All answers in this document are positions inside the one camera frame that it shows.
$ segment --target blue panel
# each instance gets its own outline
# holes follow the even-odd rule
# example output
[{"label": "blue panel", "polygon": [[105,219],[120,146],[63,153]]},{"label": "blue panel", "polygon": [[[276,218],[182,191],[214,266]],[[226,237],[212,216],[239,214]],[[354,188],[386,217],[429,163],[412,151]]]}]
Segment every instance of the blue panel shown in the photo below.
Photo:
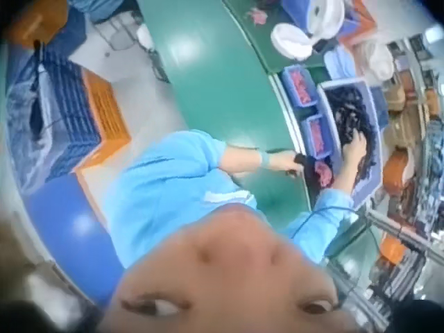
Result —
[{"label": "blue panel", "polygon": [[52,180],[24,201],[58,266],[97,305],[105,306],[123,267],[76,176]]}]

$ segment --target eye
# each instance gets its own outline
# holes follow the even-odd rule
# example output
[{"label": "eye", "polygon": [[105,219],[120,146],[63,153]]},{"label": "eye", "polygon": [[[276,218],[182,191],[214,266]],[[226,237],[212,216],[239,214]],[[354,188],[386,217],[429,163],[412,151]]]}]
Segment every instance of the eye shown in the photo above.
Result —
[{"label": "eye", "polygon": [[308,314],[325,314],[333,308],[333,304],[327,300],[315,300],[302,306],[302,310]]},{"label": "eye", "polygon": [[135,302],[122,301],[122,307],[128,311],[152,317],[169,317],[179,314],[188,308],[164,299],[137,300]]}]

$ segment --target pile of black parts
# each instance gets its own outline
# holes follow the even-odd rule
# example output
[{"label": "pile of black parts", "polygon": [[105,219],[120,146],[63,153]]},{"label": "pile of black parts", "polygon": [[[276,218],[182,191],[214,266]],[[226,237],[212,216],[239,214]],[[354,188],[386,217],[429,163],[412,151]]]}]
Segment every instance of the pile of black parts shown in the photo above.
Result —
[{"label": "pile of black parts", "polygon": [[353,140],[353,130],[363,133],[367,140],[367,154],[359,164],[356,183],[370,175],[370,168],[375,165],[373,152],[376,147],[376,131],[370,124],[366,105],[361,92],[352,85],[325,91],[338,129],[341,147]]}]

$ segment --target white label on shirt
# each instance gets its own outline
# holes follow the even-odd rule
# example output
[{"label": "white label on shirt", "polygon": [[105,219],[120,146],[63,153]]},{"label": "white label on shirt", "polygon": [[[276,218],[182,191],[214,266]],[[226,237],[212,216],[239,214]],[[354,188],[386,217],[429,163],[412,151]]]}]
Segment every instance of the white label on shirt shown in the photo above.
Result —
[{"label": "white label on shirt", "polygon": [[253,199],[253,195],[244,189],[231,193],[213,193],[208,191],[203,198],[208,203],[225,203],[230,200],[242,200],[244,203],[247,203],[251,199]]}]

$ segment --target light blue shirt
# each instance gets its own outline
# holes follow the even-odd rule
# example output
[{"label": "light blue shirt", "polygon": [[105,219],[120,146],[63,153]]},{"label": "light blue shirt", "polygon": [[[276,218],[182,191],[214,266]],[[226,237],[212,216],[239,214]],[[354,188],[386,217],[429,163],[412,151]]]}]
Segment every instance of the light blue shirt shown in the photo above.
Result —
[{"label": "light blue shirt", "polygon": [[[255,197],[218,169],[226,146],[201,131],[177,132],[148,148],[120,175],[104,210],[117,256],[125,268],[184,225],[222,205],[243,203],[257,210]],[[314,209],[327,206],[351,208],[352,199],[328,189],[320,194]],[[292,242],[319,263],[345,214],[342,210],[314,214]],[[293,236],[308,216],[301,214],[283,233]]]}]

